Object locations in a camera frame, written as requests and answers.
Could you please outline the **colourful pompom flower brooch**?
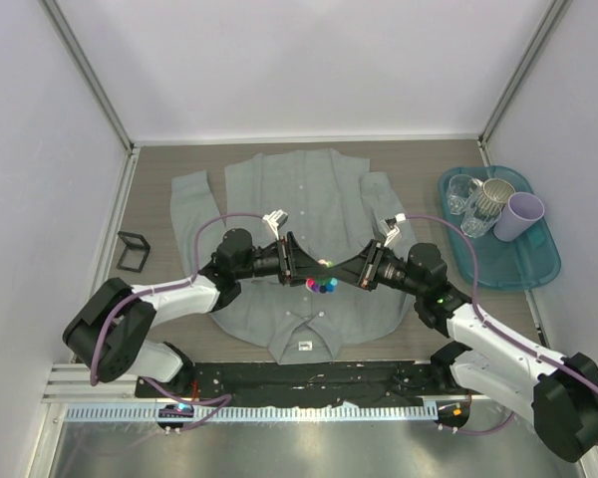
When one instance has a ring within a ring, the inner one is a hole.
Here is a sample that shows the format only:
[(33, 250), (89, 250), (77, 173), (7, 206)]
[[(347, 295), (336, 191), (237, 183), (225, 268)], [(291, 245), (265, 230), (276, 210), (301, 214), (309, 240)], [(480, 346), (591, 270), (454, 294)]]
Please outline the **colourful pompom flower brooch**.
[(307, 290), (315, 294), (329, 294), (335, 291), (338, 283), (339, 281), (334, 277), (309, 277), (305, 281), (305, 287)]

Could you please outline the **grey button-up shirt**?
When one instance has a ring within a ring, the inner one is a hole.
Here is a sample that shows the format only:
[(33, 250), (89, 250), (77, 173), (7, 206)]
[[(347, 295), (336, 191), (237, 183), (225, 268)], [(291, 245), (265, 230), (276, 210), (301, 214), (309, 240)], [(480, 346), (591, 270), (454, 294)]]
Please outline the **grey button-up shirt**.
[[(185, 274), (205, 265), (229, 228), (244, 228), (257, 246), (272, 240), (256, 220), (275, 210), (313, 258), (341, 263), (379, 236), (382, 220), (404, 212), (389, 178), (367, 158), (335, 149), (264, 155), (225, 168), (227, 210), (219, 214), (205, 172), (171, 182), (170, 216)], [(280, 364), (334, 359), (340, 348), (393, 332), (415, 299), (380, 286), (365, 292), (341, 283), (331, 293), (285, 287), (273, 277), (241, 284), (240, 295), (213, 319), (228, 334), (269, 350)]]

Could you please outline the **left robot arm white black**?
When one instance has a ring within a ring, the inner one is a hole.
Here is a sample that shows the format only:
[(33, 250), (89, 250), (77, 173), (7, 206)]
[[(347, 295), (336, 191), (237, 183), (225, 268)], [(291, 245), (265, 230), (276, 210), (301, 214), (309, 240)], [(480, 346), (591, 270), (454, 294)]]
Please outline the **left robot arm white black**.
[(227, 308), (241, 293), (243, 280), (275, 277), (282, 285), (295, 286), (327, 270), (327, 263), (303, 251), (291, 233), (256, 248), (249, 232), (231, 229), (191, 278), (138, 289), (119, 278), (106, 281), (67, 325), (62, 339), (97, 381), (111, 382), (141, 361), (154, 366), (177, 359), (172, 348), (146, 343), (152, 327)]

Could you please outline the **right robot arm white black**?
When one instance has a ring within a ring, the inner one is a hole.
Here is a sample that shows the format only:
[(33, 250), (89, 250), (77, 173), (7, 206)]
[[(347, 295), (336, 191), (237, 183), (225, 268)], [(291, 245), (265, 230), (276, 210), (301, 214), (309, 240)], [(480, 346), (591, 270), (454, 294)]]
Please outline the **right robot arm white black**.
[(360, 254), (328, 268), (338, 281), (370, 291), (382, 285), (415, 297), (429, 328), (451, 342), (430, 369), (435, 389), (459, 387), (487, 395), (526, 420), (559, 458), (576, 462), (598, 446), (598, 366), (537, 344), (488, 314), (447, 277), (438, 247), (419, 243), (407, 258), (371, 242)]

